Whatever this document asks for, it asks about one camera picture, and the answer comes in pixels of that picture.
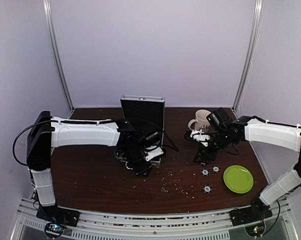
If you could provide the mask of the aluminium poker case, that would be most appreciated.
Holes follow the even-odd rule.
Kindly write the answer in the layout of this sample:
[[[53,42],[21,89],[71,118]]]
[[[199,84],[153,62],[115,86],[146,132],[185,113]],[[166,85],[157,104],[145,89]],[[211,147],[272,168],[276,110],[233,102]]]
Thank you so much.
[[[136,132],[139,138],[160,132],[163,143],[164,97],[124,94],[120,97],[120,103],[124,118],[120,122],[120,127],[123,127],[123,132]],[[156,166],[160,161],[151,161],[151,163],[152,166]]]

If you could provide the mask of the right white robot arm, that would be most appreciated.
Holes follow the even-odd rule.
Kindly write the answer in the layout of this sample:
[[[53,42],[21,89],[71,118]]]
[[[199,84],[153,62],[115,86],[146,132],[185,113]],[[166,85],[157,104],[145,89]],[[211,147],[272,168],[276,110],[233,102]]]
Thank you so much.
[[[271,215],[270,206],[301,187],[301,124],[272,122],[257,116],[241,116],[236,120],[213,112],[208,116],[214,133],[190,130],[186,138],[199,144],[195,162],[209,164],[220,150],[249,142],[256,153],[263,171],[277,170],[276,176],[250,205],[232,210],[231,217],[239,222],[245,219],[260,220]]]

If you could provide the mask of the purple poker chip bottom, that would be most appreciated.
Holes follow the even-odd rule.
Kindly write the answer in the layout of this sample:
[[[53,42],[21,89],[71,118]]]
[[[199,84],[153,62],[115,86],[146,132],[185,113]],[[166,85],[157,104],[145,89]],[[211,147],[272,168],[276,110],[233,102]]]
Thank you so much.
[[[210,194],[212,192],[212,187],[210,185],[204,185],[202,187],[202,191],[205,193],[205,194]]]

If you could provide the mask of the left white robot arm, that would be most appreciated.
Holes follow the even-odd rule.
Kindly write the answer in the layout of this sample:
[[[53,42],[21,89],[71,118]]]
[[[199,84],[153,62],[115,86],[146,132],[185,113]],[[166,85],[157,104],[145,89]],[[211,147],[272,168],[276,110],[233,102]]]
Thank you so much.
[[[32,125],[18,133],[13,144],[25,132],[28,133],[25,162],[18,159],[15,145],[12,146],[12,155],[30,172],[39,203],[38,212],[54,223],[68,217],[58,207],[55,198],[51,175],[52,150],[77,146],[114,148],[115,158],[139,177],[147,177],[152,170],[152,160],[165,153],[161,147],[163,129],[146,120],[68,119],[42,111]]]

